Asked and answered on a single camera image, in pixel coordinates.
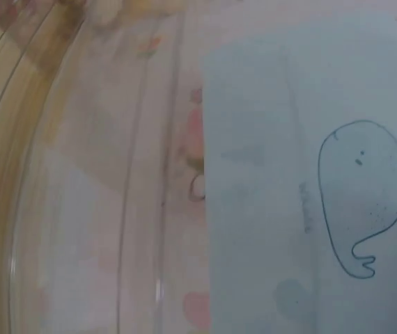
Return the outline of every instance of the whale doodle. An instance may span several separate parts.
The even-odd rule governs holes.
[[[355,247],[397,222],[396,138],[371,120],[339,127],[320,147],[318,182],[339,264],[353,278],[372,278],[375,256],[359,256]]]

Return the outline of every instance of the light blue paper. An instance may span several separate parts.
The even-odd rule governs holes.
[[[323,230],[325,222],[319,215],[320,201],[315,200],[317,173],[310,171],[317,161],[309,155],[318,152],[307,141],[317,134],[320,146],[329,133],[319,124],[328,118],[343,125],[352,107],[372,108],[372,115],[379,115],[381,104],[370,98],[382,99],[388,108],[397,106],[397,84],[388,84],[385,91],[392,96],[380,97],[376,90],[367,93],[369,85],[397,81],[397,70],[391,69],[395,54],[395,19],[355,13],[239,41],[206,58],[203,103],[212,333],[373,329],[376,320],[362,317],[360,305],[349,310],[358,310],[353,317],[362,323],[350,319],[350,327],[345,322],[325,324],[333,324],[332,317],[341,319],[341,309],[338,314],[325,313],[327,304],[319,310],[325,303],[321,300],[325,286],[318,278],[317,260],[322,258],[319,266],[341,266],[330,247],[321,250],[317,245],[317,257],[313,251],[314,235],[329,238],[326,230],[313,232]],[[383,64],[391,77],[382,72]],[[347,81],[337,82],[340,76],[358,84],[344,87]],[[327,109],[334,106],[341,110],[331,116]],[[321,252],[334,261],[325,263]],[[346,280],[355,280],[340,271]],[[348,294],[342,294],[340,303],[349,304]]]

